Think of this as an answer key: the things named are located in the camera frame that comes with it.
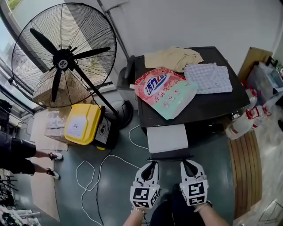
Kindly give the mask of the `large plain cardboard box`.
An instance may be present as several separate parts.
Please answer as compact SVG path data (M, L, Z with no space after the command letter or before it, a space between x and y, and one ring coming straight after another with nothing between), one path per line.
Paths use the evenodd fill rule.
M71 71L62 72L56 101L52 101L52 85L55 73L41 81L34 88L32 100L47 108L61 108L78 103L92 104L90 87Z

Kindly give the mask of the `person's left forearm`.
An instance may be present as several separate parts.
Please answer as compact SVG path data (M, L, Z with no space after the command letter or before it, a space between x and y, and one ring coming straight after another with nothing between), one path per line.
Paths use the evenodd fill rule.
M131 214L124 222L123 226L142 226L142 222L147 211L144 208L132 207Z

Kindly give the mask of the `black standing fan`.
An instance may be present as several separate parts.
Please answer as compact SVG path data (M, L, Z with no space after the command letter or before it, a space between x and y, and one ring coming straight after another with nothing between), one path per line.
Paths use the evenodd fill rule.
M56 101L62 72L76 73L106 107L106 118L119 129L133 117L129 101L110 103L99 91L113 70L117 39L100 10L77 2L51 6L20 32L11 57L12 81L33 103L34 88L55 73L52 101Z

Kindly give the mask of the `black cabinet with drawer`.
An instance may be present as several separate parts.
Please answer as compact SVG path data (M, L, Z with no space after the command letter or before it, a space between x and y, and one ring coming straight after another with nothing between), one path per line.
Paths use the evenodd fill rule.
M151 154L150 158L153 160L164 161L192 157L193 149L209 142L215 134L222 133L224 125L218 122L219 119L249 105L249 98L244 87L228 61L216 47L194 47L193 50L200 53L206 64L216 63L226 66L233 90L230 93L198 94L173 120L165 120L157 111L138 98L139 120L144 132L147 127L164 128L174 124L184 124L186 129L187 148Z

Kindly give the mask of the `large plastic bottle red label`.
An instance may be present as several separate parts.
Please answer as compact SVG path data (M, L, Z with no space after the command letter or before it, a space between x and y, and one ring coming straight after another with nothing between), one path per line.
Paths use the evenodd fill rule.
M246 114L241 115L225 129L226 135L230 140L235 140L247 133L255 119L248 118Z

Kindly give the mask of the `clear plastic storage bag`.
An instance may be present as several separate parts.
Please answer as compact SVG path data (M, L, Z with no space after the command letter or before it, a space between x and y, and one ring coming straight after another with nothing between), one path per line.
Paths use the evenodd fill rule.
M283 108L283 79L274 67L256 62L246 82L257 91L257 104L263 105L271 99Z

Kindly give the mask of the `wooden slat mat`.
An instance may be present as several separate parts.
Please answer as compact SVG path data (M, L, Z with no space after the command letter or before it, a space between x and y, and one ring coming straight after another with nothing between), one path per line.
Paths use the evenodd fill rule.
M254 131L228 140L235 191L234 218L249 212L262 199L260 150Z

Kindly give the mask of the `brown wooden board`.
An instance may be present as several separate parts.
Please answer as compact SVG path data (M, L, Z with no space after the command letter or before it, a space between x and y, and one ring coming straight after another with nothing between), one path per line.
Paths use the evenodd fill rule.
M272 55L273 52L271 51L259 49L256 47L250 47L242 64L242 67L240 68L240 71L238 73L239 81L243 83L247 79L256 62L266 63L267 59Z

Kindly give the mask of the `white textured cloth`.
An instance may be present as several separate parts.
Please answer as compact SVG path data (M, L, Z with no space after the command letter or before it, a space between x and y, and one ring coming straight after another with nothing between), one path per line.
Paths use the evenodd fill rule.
M194 64L184 68L187 80L198 86L197 94L231 93L233 87L229 79L228 68L213 64Z

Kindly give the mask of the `black metal rack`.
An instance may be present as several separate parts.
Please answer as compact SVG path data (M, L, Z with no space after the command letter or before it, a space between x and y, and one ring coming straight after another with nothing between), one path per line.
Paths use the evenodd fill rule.
M14 191L18 191L13 182L17 180L9 171L0 169L0 205L16 208Z

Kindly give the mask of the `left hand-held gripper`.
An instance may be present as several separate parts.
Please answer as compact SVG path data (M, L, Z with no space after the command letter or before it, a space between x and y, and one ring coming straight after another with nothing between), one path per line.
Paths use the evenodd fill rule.
M130 202L135 208L151 209L160 196L159 164L153 161L140 168L130 188Z

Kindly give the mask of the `white plastic frame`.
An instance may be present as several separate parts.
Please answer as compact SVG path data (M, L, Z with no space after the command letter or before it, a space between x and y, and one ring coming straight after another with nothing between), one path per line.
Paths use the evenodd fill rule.
M8 209L0 205L0 226L42 226L38 215L40 212Z

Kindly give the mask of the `pink and green detergent pouch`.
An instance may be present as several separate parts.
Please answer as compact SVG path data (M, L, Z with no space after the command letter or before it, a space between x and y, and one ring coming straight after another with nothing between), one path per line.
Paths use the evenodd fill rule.
M135 94L164 119L175 119L196 96L198 85L167 68L153 69L135 81Z

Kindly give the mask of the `grey dustpan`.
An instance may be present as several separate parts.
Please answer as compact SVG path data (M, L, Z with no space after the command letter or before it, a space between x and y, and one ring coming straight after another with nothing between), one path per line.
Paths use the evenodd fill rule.
M129 101L134 110L138 110L138 101L134 89L130 88L131 84L135 82L135 67L132 66L129 74L126 74L126 67L124 67L118 76L117 90L122 96L123 100Z

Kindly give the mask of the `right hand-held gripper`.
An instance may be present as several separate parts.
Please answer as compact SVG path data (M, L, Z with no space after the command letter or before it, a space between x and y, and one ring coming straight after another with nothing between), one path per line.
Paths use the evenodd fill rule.
M184 160L180 163L182 183L180 189L188 206L207 202L208 180L203 167L195 161Z

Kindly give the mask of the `person's right forearm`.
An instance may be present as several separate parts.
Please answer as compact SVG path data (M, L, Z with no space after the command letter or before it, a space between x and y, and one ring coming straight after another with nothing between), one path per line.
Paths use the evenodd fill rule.
M206 202L195 205L194 207L194 212L200 214L205 226L229 226L229 224L211 207L210 203Z

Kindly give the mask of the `flattened cardboard sheet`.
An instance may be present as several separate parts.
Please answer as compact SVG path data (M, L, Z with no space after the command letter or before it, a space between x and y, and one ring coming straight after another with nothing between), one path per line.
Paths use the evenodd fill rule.
M68 145L45 136L45 129L31 132L30 141L43 152L67 151ZM46 173L35 173L31 177L31 193L33 203L58 222L60 221L55 195L55 179Z

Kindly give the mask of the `glass door with dark frame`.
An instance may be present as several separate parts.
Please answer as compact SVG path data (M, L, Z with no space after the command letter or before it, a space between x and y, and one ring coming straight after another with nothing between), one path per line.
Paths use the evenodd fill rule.
M6 5L6 0L0 0L0 84L5 89L7 98L15 105L18 113L24 111L34 113L36 104L28 100L16 87L16 83L12 81L11 57L15 46L15 39L6 27L7 14L3 13L1 6Z

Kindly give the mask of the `black bin with yellow lid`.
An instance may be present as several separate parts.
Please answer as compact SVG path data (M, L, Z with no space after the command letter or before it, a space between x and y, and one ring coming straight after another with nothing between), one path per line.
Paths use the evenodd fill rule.
M65 138L75 144L93 145L99 150L114 149L119 130L105 117L105 110L103 105L72 105L65 123Z

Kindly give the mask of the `person's legs in dark trousers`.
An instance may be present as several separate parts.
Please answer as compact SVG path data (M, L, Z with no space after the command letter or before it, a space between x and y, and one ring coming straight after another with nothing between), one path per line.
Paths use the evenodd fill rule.
M161 197L149 226L205 226L194 210L193 206L186 204L180 185L174 184L172 191Z

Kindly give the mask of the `beige cloth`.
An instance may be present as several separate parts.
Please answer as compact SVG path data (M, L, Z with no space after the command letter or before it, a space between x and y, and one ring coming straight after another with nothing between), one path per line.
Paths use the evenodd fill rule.
M192 49L170 47L144 55L146 68L167 68L174 72L183 73L187 65L203 62L200 53Z

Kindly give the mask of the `taped cardboard box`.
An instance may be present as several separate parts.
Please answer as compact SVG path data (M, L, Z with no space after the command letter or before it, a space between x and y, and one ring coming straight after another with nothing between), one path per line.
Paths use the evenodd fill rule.
M64 130L69 113L63 111L49 111L44 135L51 139L69 143L65 138Z

